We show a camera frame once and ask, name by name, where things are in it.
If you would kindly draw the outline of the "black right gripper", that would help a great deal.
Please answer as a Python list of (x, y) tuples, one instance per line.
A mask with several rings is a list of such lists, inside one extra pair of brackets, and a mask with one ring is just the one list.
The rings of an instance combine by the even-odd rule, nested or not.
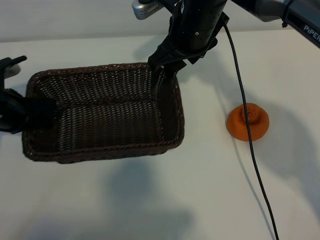
[(170, 27), (170, 37), (148, 58), (151, 69), (164, 67), (167, 78), (175, 78), (187, 65), (183, 52), (195, 54), (208, 46), (225, 5), (225, 0), (183, 0)]

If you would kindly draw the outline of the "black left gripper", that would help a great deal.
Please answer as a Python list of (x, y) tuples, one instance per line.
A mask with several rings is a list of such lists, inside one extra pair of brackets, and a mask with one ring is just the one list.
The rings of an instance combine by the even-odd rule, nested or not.
[(25, 128), (53, 128), (57, 103), (52, 98), (24, 98), (8, 88), (0, 92), (0, 131), (16, 134)]

